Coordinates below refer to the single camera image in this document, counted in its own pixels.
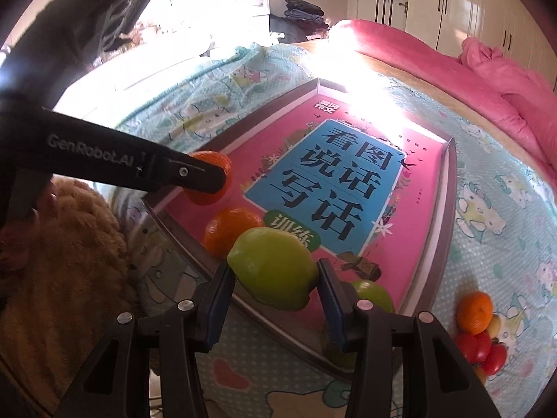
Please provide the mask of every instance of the orange fruit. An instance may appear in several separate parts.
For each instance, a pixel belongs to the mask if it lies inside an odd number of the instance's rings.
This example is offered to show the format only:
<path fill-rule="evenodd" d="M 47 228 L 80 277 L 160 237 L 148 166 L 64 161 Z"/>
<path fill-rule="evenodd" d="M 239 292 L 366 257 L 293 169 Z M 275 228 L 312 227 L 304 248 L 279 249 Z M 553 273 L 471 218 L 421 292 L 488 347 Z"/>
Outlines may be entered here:
<path fill-rule="evenodd" d="M 480 379 L 482 385 L 485 385 L 487 382 L 487 374 L 485 374 L 484 369 L 481 366 L 474 366 L 473 370 Z"/>
<path fill-rule="evenodd" d="M 211 165 L 221 167 L 225 171 L 225 185 L 217 193 L 203 193 L 197 190 L 184 188 L 184 192 L 192 203 L 197 204 L 198 206 L 208 206 L 210 204 L 215 204 L 225 195 L 226 191 L 232 185 L 232 162 L 224 154 L 214 151 L 197 151 L 195 153 L 191 153 L 190 156 L 194 159 L 202 160 L 204 162 L 210 163 Z"/>
<path fill-rule="evenodd" d="M 473 335 L 484 332 L 492 317 L 493 303 L 485 292 L 472 292 L 458 304 L 456 322 L 463 332 Z"/>
<path fill-rule="evenodd" d="M 211 256 L 226 258 L 243 232 L 264 226 L 263 220 L 248 209 L 225 209 L 217 213 L 207 227 L 203 245 Z"/>

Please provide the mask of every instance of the green label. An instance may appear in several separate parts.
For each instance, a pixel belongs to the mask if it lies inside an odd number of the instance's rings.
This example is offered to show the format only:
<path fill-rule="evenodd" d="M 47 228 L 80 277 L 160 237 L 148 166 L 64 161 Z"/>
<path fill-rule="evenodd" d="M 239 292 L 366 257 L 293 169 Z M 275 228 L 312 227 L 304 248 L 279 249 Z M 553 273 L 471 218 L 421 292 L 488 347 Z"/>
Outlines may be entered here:
<path fill-rule="evenodd" d="M 294 220 L 282 210 L 269 210 L 264 216 L 263 221 L 270 228 L 286 231 L 294 234 L 309 251 L 315 251 L 321 245 L 321 237 L 315 231 Z"/>

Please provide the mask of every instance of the silver screw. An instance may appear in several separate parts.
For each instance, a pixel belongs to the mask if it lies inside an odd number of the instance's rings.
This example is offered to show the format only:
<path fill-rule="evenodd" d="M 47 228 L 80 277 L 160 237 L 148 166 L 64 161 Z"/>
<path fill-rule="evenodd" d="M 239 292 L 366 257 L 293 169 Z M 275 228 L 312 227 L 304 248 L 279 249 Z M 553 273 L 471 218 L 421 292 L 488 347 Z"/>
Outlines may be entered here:
<path fill-rule="evenodd" d="M 431 322 L 433 322 L 433 314 L 427 311 L 422 311 L 418 315 L 418 319 L 424 322 L 425 324 L 430 324 Z"/>
<path fill-rule="evenodd" d="M 196 304 L 193 303 L 193 301 L 191 300 L 182 300 L 179 304 L 178 304 L 178 309 L 180 311 L 190 311 L 190 309 L 193 309 L 193 307 L 195 307 Z"/>
<path fill-rule="evenodd" d="M 118 323 L 119 324 L 127 324 L 132 321 L 134 318 L 133 314 L 130 312 L 123 312 L 121 315 L 118 316 Z"/>
<path fill-rule="evenodd" d="M 356 306 L 361 310 L 367 311 L 373 308 L 373 303 L 369 300 L 358 300 Z"/>

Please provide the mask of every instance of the light blue bedsheet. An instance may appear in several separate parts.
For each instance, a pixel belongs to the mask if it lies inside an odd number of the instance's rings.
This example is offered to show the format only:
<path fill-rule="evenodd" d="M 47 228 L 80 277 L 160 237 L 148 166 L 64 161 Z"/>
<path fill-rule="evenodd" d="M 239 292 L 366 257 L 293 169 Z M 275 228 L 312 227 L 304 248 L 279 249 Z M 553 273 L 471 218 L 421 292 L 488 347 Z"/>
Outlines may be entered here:
<path fill-rule="evenodd" d="M 304 50 L 241 49 L 204 66 L 134 111 L 118 129 L 191 152 L 256 108 L 311 77 Z M 502 418 L 520 418 L 557 364 L 557 210 L 550 188 L 479 127 L 396 79 L 381 80 L 400 107 L 455 136 L 458 203 L 449 261 L 433 312 L 451 334 L 459 297 L 484 290 L 502 317 L 508 362 L 487 389 Z M 200 282 L 150 221 L 139 192 L 98 186 L 129 241 L 149 314 L 190 296 Z M 232 416 L 344 416 L 349 385 L 321 373 L 231 310 L 221 343 L 198 356 L 205 395 Z M 402 413 L 402 377 L 392 416 Z"/>

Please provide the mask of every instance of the brown fluffy fabric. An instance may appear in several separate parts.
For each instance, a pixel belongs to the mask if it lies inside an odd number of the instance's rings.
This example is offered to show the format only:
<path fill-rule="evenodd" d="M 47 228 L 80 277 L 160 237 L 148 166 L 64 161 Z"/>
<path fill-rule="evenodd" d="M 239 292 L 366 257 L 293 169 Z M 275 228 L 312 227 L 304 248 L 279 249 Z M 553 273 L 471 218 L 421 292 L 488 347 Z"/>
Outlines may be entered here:
<path fill-rule="evenodd" d="M 56 212 L 41 216 L 0 315 L 3 372 L 51 413 L 106 328 L 136 303 L 124 236 L 102 196 L 70 179 L 55 181 L 54 194 Z"/>

